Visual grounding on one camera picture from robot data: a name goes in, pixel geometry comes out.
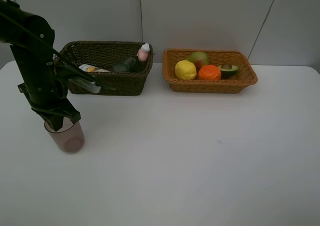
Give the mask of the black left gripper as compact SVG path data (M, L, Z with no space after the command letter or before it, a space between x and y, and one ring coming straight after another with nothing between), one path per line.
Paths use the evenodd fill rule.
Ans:
M81 120L81 114L67 99L68 81L80 78L98 86L102 82L77 68L74 63L64 60L61 65L54 61L18 60L17 66L23 83L18 89L29 102L31 109L45 119L45 126L58 132L64 124L64 118L73 124Z

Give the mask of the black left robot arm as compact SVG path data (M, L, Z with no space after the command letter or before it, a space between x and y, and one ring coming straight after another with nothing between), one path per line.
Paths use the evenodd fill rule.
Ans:
M55 32L41 16L25 12L13 1L0 2L0 41L10 45L23 83L18 89L31 109L58 131L65 118L73 124L81 114L67 99L73 77L95 78L77 68L53 48Z

